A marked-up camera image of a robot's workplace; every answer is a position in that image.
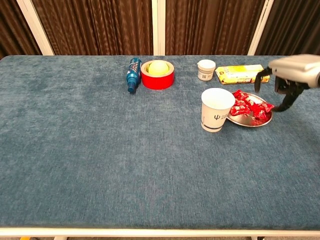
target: blue spray can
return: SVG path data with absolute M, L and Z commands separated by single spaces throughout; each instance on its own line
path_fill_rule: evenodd
M 137 57 L 131 59 L 129 70 L 126 74 L 126 82 L 128 84 L 128 91 L 131 94 L 136 92 L 136 88 L 141 83 L 141 60 Z

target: snack box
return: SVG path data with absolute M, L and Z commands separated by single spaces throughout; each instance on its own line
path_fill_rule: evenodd
M 257 74 L 264 68 L 260 64 L 238 65 L 238 66 L 219 66 L 215 73 L 222 84 L 252 84 L 256 80 Z M 262 83 L 267 83 L 270 76 L 264 76 Z

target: metal plate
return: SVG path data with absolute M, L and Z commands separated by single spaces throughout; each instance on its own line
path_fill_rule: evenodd
M 249 98 L 251 100 L 253 100 L 256 104 L 260 104 L 260 103 L 267 103 L 265 100 L 263 100 L 261 97 L 258 97 L 252 93 L 248 93 L 248 92 L 243 92 L 244 94 L 248 94 Z M 253 112 L 250 112 L 250 114 L 241 114 L 241 115 L 237 115 L 237 116 L 232 116 L 231 113 L 228 114 L 228 116 L 226 117 L 228 120 L 230 120 L 231 122 L 244 126 L 244 127 L 250 127 L 250 128 L 255 128 L 255 127 L 261 127 L 264 126 L 268 123 L 270 123 L 272 117 L 273 117 L 273 112 L 266 112 L 265 113 L 267 116 L 267 119 L 265 120 L 260 120 L 260 119 L 255 119 L 253 116 Z

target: yellow ball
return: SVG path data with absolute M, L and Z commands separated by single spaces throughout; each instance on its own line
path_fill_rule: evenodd
M 169 72 L 169 67 L 164 61 L 156 60 L 149 65 L 149 74 L 160 76 Z

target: red tape roll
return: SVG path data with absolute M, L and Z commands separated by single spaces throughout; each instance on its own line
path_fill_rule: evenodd
M 163 90 L 169 88 L 174 83 L 175 78 L 175 68 L 174 66 L 164 60 L 160 60 L 165 62 L 169 67 L 169 72 L 164 75 L 154 76 L 148 73 L 149 65 L 155 60 L 147 61 L 141 66 L 141 75 L 142 75 L 142 83 L 143 85 L 152 90 Z

